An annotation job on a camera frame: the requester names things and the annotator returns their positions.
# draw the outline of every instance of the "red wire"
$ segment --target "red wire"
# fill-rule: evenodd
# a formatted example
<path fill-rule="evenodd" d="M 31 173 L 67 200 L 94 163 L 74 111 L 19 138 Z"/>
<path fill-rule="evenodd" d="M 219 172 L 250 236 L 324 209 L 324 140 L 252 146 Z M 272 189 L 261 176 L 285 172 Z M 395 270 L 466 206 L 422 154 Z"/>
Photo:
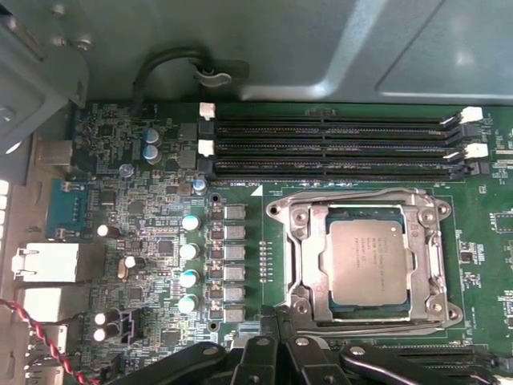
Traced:
<path fill-rule="evenodd" d="M 59 349 L 57 348 L 57 345 L 55 345 L 55 343 L 51 339 L 48 338 L 48 336 L 46 335 L 46 332 L 42 328 L 41 324 L 39 322 L 37 322 L 36 320 L 34 320 L 28 314 L 28 312 L 23 308 L 23 306 L 21 306 L 19 303 L 15 302 L 15 301 L 6 301 L 5 299 L 0 299 L 0 305 L 7 306 L 12 311 L 15 311 L 23 321 L 27 322 L 30 325 L 30 327 L 35 330 L 35 334 L 38 336 L 38 338 L 41 339 L 46 346 L 48 346 L 48 348 L 50 349 L 50 355 L 54 359 L 59 361 L 59 363 L 61 363 L 63 365 L 64 371 L 67 374 L 75 377 L 75 379 L 77 380 L 78 383 L 81 383 L 81 384 L 89 383 L 91 385 L 99 385 L 100 384 L 100 382 L 97 379 L 88 379 L 81 372 L 73 371 L 70 361 L 61 355 L 61 353 L 59 352 Z"/>

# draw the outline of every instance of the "green circuit board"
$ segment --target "green circuit board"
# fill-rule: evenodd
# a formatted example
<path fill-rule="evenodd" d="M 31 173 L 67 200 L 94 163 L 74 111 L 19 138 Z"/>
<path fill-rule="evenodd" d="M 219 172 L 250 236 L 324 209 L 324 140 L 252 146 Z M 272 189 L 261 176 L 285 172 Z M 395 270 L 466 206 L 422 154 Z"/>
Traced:
<path fill-rule="evenodd" d="M 195 103 L 158 103 L 146 107 L 135 120 L 127 117 L 126 104 L 90 103 L 79 111 L 73 124 L 74 138 L 80 140 L 80 156 L 95 162 L 95 179 L 87 182 L 87 220 L 82 237 L 89 239 L 102 224 L 117 225 L 123 240 L 107 242 L 105 277 L 94 282 L 91 313 L 110 306 L 142 307 L 146 337 L 131 346 L 91 341 L 94 326 L 87 319 L 82 365 L 111 352 L 121 352 L 127 370 L 148 365 L 194 342 L 213 341 L 229 346 L 239 336 L 258 333 L 258 312 L 262 304 L 284 300 L 284 255 L 281 225 L 268 218 L 265 206 L 280 197 L 305 190 L 381 189 L 386 187 L 424 188 L 449 202 L 452 215 L 442 222 L 443 251 L 449 300 L 464 311 L 464 320 L 448 330 L 418 338 L 372 338 L 367 342 L 403 345 L 484 345 L 496 354 L 511 355 L 513 343 L 513 108 L 485 107 L 484 119 L 477 123 L 482 142 L 488 143 L 488 175 L 469 176 L 446 183 L 425 182 L 307 182 L 234 180 L 212 183 L 204 195 L 195 195 L 191 183 L 197 178 L 184 167 L 196 152 L 196 136 L 188 129 L 198 118 Z M 216 114 L 225 116 L 446 116 L 460 110 L 456 106 L 387 106 L 355 104 L 228 103 L 216 105 Z M 163 159 L 150 165 L 142 159 L 143 131 L 156 129 L 162 136 Z M 119 176 L 121 164 L 132 164 L 135 174 Z M 106 193 L 115 192 L 115 199 Z M 212 261 L 208 234 L 215 205 L 245 206 L 245 238 L 240 243 L 246 253 L 245 316 L 243 322 L 223 322 L 214 318 L 207 279 Z M 186 233 L 180 222 L 194 214 L 202 226 Z M 196 243 L 200 256 L 183 261 L 178 250 L 184 243 Z M 463 261 L 460 253 L 470 250 Z M 119 259 L 142 255 L 147 266 L 127 280 L 117 277 Z M 178 284 L 180 274 L 198 271 L 201 283 L 191 289 Z M 200 299 L 197 311 L 180 314 L 177 302 L 185 294 Z"/>

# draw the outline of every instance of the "cpu socket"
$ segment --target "cpu socket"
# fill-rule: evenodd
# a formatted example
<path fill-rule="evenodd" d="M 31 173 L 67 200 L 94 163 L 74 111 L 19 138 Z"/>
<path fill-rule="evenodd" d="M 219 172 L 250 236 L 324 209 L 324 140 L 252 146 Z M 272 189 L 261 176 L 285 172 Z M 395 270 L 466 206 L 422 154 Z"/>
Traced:
<path fill-rule="evenodd" d="M 298 333 L 423 335 L 463 319 L 447 301 L 445 201 L 408 188 L 299 192 L 266 211 L 284 227 L 286 304 Z"/>

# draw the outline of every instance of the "gray metal panel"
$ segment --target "gray metal panel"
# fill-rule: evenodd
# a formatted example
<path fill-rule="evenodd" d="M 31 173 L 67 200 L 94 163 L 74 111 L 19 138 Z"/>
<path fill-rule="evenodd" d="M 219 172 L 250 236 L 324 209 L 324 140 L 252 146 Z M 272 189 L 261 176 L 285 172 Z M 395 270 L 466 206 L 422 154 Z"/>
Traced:
<path fill-rule="evenodd" d="M 59 32 L 49 28 L 51 13 L 34 15 L 31 6 L 23 6 L 19 18 L 3 15 L 0 20 L 0 106 L 12 112 L 10 121 L 0 122 L 0 154 L 25 139 L 68 100 L 84 105 L 87 94 L 89 72 L 84 58 L 75 49 L 53 45 Z"/>
<path fill-rule="evenodd" d="M 61 108 L 37 128 L 36 137 L 44 140 L 64 140 L 71 116 L 71 103 Z M 33 136 L 28 136 L 19 148 L 8 155 L 0 155 L 0 180 L 11 184 L 25 184 Z"/>
<path fill-rule="evenodd" d="M 4 0 L 50 18 L 51 0 Z M 144 59 L 199 43 L 250 66 L 239 99 L 510 103 L 511 0 L 62 0 L 58 23 L 87 37 L 90 99 L 127 99 Z M 196 95 L 192 67 L 166 63 L 148 96 Z"/>

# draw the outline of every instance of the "electrolytic capacitor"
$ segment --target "electrolytic capacitor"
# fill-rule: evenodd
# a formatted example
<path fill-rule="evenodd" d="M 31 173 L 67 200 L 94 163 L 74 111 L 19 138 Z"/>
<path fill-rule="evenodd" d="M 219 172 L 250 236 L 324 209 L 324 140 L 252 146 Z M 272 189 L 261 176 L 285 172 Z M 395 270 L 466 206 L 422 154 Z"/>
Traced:
<path fill-rule="evenodd" d="M 162 152 L 153 144 L 149 144 L 143 150 L 143 158 L 149 164 L 157 164 L 162 160 Z"/>
<path fill-rule="evenodd" d="M 195 179 L 192 182 L 192 189 L 198 195 L 205 194 L 207 192 L 207 181 L 205 179 Z"/>
<path fill-rule="evenodd" d="M 119 231 L 119 229 L 115 226 L 110 226 L 110 225 L 98 226 L 96 233 L 98 234 L 99 237 L 104 237 L 104 238 L 116 239 L 116 238 L 121 237 L 121 232 Z"/>
<path fill-rule="evenodd" d="M 77 135 L 73 139 L 73 142 L 76 144 L 77 147 L 80 147 L 80 148 L 91 146 L 91 142 L 89 141 L 89 139 L 88 138 L 84 138 L 81 135 Z"/>
<path fill-rule="evenodd" d="M 186 215 L 182 219 L 182 227 L 186 231 L 198 230 L 201 226 L 201 221 L 196 215 Z"/>
<path fill-rule="evenodd" d="M 200 253 L 200 247 L 196 243 L 187 243 L 180 247 L 178 250 L 178 254 L 180 258 L 183 258 L 186 261 L 190 261 L 198 256 Z"/>
<path fill-rule="evenodd" d="M 153 144 L 158 147 L 162 144 L 162 139 L 160 139 L 160 134 L 154 128 L 148 128 L 144 131 L 144 141 L 147 144 Z"/>
<path fill-rule="evenodd" d="M 187 294 L 178 301 L 178 311 L 182 314 L 190 314 L 198 307 L 200 300 L 194 294 Z"/>
<path fill-rule="evenodd" d="M 95 324 L 98 326 L 105 325 L 107 323 L 116 322 L 121 318 L 121 313 L 118 309 L 112 308 L 102 313 L 97 313 L 95 316 Z"/>
<path fill-rule="evenodd" d="M 143 257 L 133 257 L 130 255 L 125 257 L 125 266 L 128 269 L 144 269 L 146 260 Z"/>
<path fill-rule="evenodd" d="M 122 178 L 129 178 L 130 176 L 134 175 L 134 172 L 134 166 L 129 163 L 121 164 L 119 166 L 119 176 Z"/>
<path fill-rule="evenodd" d="M 119 335 L 119 326 L 115 323 L 109 323 L 108 325 L 96 329 L 93 334 L 93 339 L 96 342 L 102 342 L 108 338 L 115 337 L 116 335 Z"/>
<path fill-rule="evenodd" d="M 200 275 L 195 270 L 185 270 L 180 275 L 180 286 L 189 289 L 200 281 Z"/>
<path fill-rule="evenodd" d="M 75 132 L 78 134 L 88 135 L 91 133 L 91 128 L 86 124 L 80 123 L 75 126 Z"/>

